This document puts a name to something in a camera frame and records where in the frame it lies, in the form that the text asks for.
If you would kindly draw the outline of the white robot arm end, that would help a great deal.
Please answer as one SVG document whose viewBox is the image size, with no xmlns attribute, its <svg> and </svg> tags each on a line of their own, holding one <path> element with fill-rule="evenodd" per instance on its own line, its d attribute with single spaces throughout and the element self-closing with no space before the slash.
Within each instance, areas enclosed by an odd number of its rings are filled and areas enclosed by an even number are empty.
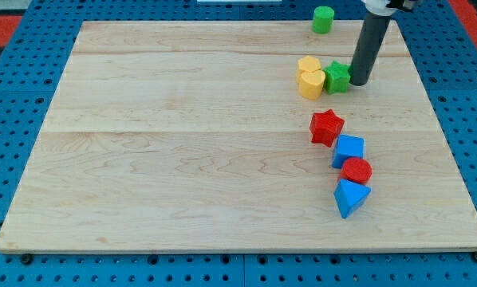
<svg viewBox="0 0 477 287">
<path fill-rule="evenodd" d="M 397 11 L 412 12 L 423 0 L 361 0 L 368 12 L 378 16 L 392 16 Z"/>
</svg>

